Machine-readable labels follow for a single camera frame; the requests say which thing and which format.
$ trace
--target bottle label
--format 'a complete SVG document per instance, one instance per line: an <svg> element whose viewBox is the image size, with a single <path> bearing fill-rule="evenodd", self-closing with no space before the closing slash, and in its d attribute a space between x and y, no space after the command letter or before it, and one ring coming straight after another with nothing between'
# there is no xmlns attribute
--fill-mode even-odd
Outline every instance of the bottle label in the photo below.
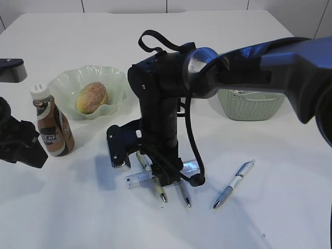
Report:
<svg viewBox="0 0 332 249"><path fill-rule="evenodd" d="M74 138L66 117L54 101L37 107L40 137L53 156L68 154L74 147Z"/></svg>

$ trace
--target pen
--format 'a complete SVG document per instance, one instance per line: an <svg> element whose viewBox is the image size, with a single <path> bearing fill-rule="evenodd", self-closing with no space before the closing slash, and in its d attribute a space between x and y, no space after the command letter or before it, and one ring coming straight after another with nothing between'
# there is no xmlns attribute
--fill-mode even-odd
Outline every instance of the pen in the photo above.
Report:
<svg viewBox="0 0 332 249"><path fill-rule="evenodd" d="M191 207L191 204L190 204L190 199L189 199L189 195L188 195L188 190L185 186L185 183L183 182L183 180L180 180L177 182L179 187L180 187L180 191L181 191L181 194L183 196L183 199L185 200L187 206L190 208Z"/></svg>
<svg viewBox="0 0 332 249"><path fill-rule="evenodd" d="M255 164L255 159L251 160L250 162L246 162L244 165L240 167L240 169L235 174L234 179L228 184L228 186L225 188L225 190L221 193L221 195L214 203L213 209L216 209L217 207L221 206L226 201L226 199L230 196L235 187L240 183L242 178L251 170L254 164Z"/></svg>
<svg viewBox="0 0 332 249"><path fill-rule="evenodd" d="M148 166L148 162L145 160L145 157L139 151L136 152L136 157L139 160L139 162L140 162L143 170L146 170L146 167ZM151 181L152 181L152 184L153 184L153 186L155 188L155 191L160 196L160 198L164 202L167 202L167 197L166 197L165 191L161 187L158 178L154 176L154 177L151 178Z"/></svg>

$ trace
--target white wall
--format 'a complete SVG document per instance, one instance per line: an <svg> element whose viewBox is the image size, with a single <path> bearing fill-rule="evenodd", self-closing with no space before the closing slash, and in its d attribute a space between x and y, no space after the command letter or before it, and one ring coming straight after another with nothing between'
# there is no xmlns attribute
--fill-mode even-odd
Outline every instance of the white wall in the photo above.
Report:
<svg viewBox="0 0 332 249"><path fill-rule="evenodd" d="M293 35L314 38L328 0L250 0L248 9L266 9Z"/></svg>
<svg viewBox="0 0 332 249"><path fill-rule="evenodd" d="M23 13L165 13L188 10L266 9L293 35L332 35L332 0L0 0L5 27Z"/></svg>
<svg viewBox="0 0 332 249"><path fill-rule="evenodd" d="M0 0L0 16L8 27L23 13L83 12L81 0Z"/></svg>
<svg viewBox="0 0 332 249"><path fill-rule="evenodd" d="M85 12L166 13L166 0L82 0Z"/></svg>
<svg viewBox="0 0 332 249"><path fill-rule="evenodd" d="M316 38L332 35L332 0L329 0Z"/></svg>
<svg viewBox="0 0 332 249"><path fill-rule="evenodd" d="M249 0L167 0L168 12L247 9Z"/></svg>

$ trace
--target woven basket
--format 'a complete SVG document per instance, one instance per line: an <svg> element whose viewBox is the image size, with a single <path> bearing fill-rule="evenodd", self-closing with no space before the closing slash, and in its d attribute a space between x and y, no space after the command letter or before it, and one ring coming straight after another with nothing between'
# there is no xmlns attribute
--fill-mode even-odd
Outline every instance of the woven basket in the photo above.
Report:
<svg viewBox="0 0 332 249"><path fill-rule="evenodd" d="M281 93L221 89L219 100L226 115L234 120L259 121L271 118L285 100Z"/></svg>

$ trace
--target black strap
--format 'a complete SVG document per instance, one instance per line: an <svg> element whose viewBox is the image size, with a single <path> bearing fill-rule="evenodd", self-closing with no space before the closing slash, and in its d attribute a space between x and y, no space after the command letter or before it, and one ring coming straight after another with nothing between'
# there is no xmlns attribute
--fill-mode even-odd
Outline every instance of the black strap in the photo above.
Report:
<svg viewBox="0 0 332 249"><path fill-rule="evenodd" d="M177 46L177 45L171 43L162 34L158 33L157 31L154 31L154 30L146 30L146 31L144 31L144 33L141 35L141 37L139 39L139 46L145 52L151 53L153 51L156 51L157 53L163 53L163 50L160 47L149 48L148 46L146 46L144 44L144 42L142 41L142 38L143 38L143 36L146 36L146 35L154 37L155 39L157 39L158 41L160 41L163 45L165 45L169 49L172 49L174 51L180 51L180 46Z"/></svg>

